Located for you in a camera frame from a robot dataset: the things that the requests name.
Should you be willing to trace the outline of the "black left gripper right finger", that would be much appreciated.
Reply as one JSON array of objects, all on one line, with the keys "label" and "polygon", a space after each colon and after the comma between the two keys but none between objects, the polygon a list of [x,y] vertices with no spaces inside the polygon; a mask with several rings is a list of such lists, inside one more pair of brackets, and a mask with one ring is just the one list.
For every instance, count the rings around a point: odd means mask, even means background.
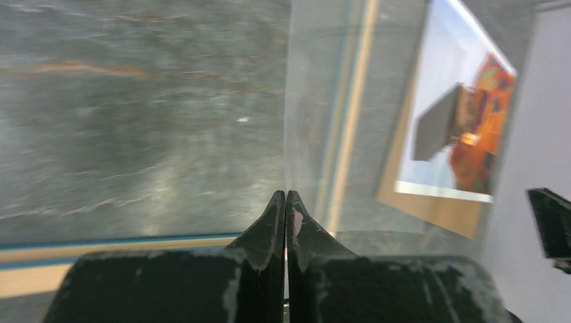
[{"label": "black left gripper right finger", "polygon": [[286,199],[292,322],[511,322],[491,276],[462,256],[360,256]]}]

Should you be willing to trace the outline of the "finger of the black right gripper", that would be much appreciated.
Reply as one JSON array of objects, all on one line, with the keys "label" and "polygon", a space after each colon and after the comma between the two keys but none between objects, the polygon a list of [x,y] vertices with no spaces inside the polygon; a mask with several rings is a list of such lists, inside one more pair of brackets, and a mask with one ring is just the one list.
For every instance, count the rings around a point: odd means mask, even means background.
[{"label": "finger of the black right gripper", "polygon": [[570,273],[570,201],[548,188],[526,192],[544,256],[554,268]]}]

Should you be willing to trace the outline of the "hot air balloon photo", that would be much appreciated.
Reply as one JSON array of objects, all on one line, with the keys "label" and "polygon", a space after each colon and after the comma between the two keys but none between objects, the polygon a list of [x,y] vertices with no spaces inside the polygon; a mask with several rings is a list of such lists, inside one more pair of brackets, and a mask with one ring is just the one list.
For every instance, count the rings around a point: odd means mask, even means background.
[{"label": "hot air balloon photo", "polygon": [[399,193],[490,203],[516,69],[462,1],[430,1]]}]

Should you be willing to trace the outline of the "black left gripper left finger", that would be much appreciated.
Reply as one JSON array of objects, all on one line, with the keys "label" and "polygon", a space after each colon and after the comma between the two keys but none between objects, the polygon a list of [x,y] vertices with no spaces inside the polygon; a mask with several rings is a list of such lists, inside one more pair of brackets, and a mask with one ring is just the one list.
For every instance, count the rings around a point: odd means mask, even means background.
[{"label": "black left gripper left finger", "polygon": [[93,252],[68,270],[45,322],[281,322],[284,192],[221,250]]}]

